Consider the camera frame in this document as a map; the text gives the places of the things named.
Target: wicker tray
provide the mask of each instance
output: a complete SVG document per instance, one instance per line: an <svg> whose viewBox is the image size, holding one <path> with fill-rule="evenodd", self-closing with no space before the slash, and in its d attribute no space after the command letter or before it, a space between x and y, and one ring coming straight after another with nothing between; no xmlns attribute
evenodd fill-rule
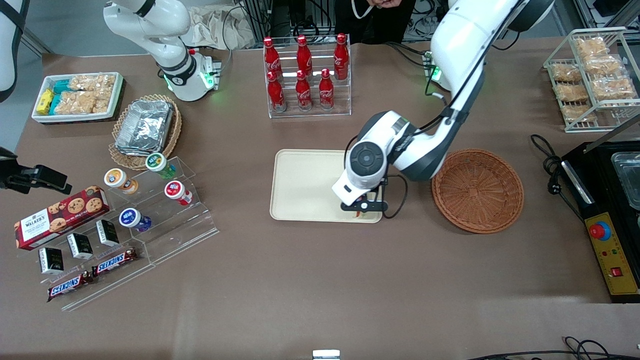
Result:
<svg viewBox="0 0 640 360"><path fill-rule="evenodd" d="M494 153L479 149L449 154L431 182L431 191L449 221L477 234L506 229L524 206L518 174Z"/></svg>
<svg viewBox="0 0 640 360"><path fill-rule="evenodd" d="M169 155L175 148L175 144L178 142L178 137L180 136L180 129L182 128L182 115L180 114L180 110L178 110L178 106L175 104L175 101L171 100L169 97L164 95L145 95L138 100L147 100L147 101L157 101L162 100L166 101L173 105L173 117L171 120L171 129L169 129L169 133L166 136L166 143L164 145L164 150L162 151L163 155L166 158L169 158ZM118 117L118 121L113 126L113 131L111 134L113 135L113 139L118 137L120 133L120 129L122 128L122 122L124 118L127 117L127 113L129 112L129 108L131 104L127 106L127 108L120 114ZM147 166L145 165L145 160L147 159L145 156L131 156L121 154L118 149L116 149L115 142L109 145L109 153L111 154L111 159L116 162L116 164L130 168L133 170L146 170Z"/></svg>

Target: cookie box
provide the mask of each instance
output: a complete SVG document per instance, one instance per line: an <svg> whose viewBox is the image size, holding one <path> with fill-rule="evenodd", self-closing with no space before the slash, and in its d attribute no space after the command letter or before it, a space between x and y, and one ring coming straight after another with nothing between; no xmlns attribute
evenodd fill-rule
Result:
<svg viewBox="0 0 640 360"><path fill-rule="evenodd" d="M15 223L15 245L18 249L33 250L108 211L104 190L89 186Z"/></svg>
<svg viewBox="0 0 640 360"><path fill-rule="evenodd" d="M100 74L109 74L114 75L115 83L113 84L113 91L111 92L111 98L109 99L109 106L107 107L107 112L105 113L91 113L91 114L77 114L77 115L41 115L37 112L38 101L33 106L33 111L31 112L31 117L33 120L41 123L41 124L64 124L64 123L78 123L78 122L96 122L104 119L113 118L113 114L116 111L116 107L118 105L118 100L120 98L120 91L122 90L123 85L123 77L118 72L92 72L86 74L67 74L67 75L51 75L44 78L42 81L42 86L40 87L40 92L38 92L38 97L36 99L40 99L42 95L49 88L53 88L54 84L59 80L71 80L75 75L88 75L88 76L98 76Z"/></svg>

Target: brown table surface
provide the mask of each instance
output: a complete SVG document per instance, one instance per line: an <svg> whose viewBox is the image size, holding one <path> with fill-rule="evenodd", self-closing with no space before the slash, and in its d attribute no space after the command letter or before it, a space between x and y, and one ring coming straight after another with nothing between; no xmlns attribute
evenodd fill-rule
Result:
<svg viewBox="0 0 640 360"><path fill-rule="evenodd" d="M612 305L583 224L547 193L543 155L598 135L565 134L541 65L559 38L490 51L486 83L452 149L493 151L520 174L520 219L493 235L466 233L438 212L430 183L411 183L401 214L377 224L279 222L269 215L280 149L343 149L374 113L420 126L442 108L424 73L384 46L356 45L353 115L275 124L266 111L262 52L238 51L220 90L184 116L174 154L220 234L72 313L45 303L35 260L16 258L12 224L61 195L0 192L0 354L12 359L464 359L562 349L561 336L638 355L640 307ZM124 103L171 95L150 56L45 57L45 74L118 71ZM17 154L69 175L75 189L113 167L113 123L29 120ZM395 206L402 186L390 188Z"/></svg>

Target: black box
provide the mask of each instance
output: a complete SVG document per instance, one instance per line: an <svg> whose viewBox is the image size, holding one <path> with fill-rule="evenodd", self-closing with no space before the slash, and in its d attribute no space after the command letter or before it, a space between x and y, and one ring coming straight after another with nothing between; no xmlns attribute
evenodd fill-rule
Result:
<svg viewBox="0 0 640 360"><path fill-rule="evenodd" d="M96 228L98 229L98 236L100 237L100 242L107 246L115 246L120 242L118 241L118 233L116 233L116 227L112 222L107 220L98 220L95 223Z"/></svg>
<svg viewBox="0 0 640 360"><path fill-rule="evenodd" d="M93 256L93 249L91 249L91 243L89 237L82 234L69 234L67 235L67 242L71 249L71 255L76 259L91 259Z"/></svg>
<svg viewBox="0 0 640 360"><path fill-rule="evenodd" d="M43 247L38 250L40 255L40 270L43 274L60 274L65 271L62 265L62 250Z"/></svg>

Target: white tray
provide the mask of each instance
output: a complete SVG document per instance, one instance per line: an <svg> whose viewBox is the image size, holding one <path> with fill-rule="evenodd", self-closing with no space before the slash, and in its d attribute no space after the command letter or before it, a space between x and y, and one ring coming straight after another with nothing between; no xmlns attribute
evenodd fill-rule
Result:
<svg viewBox="0 0 640 360"><path fill-rule="evenodd" d="M344 170L344 151L283 149L276 154L269 212L276 220L376 223L382 213L340 209L331 186Z"/></svg>
<svg viewBox="0 0 640 360"><path fill-rule="evenodd" d="M113 84L113 91L111 93L111 98L109 100L109 107L107 108L107 112L105 113L95 113L95 114L79 114L79 115L40 115L36 112L36 107L38 106L38 102L42 94L44 94L47 88L53 88L53 84L59 80L68 80L74 77L75 75L91 75L98 76L100 74L109 74L114 75L116 77L116 81ZM33 105L33 111L31 112L31 117L33 120L42 123L42 124L58 124L65 122L86 122L86 121L94 121L94 120L102 120L108 119L113 116L116 111L116 105L118 104L118 98L120 97L120 91L122 89L122 75L118 72L91 72L86 74L67 74L67 75L51 75L44 78L42 81L42 86L40 87L40 92L38 93L38 97L36 98L36 103Z"/></svg>

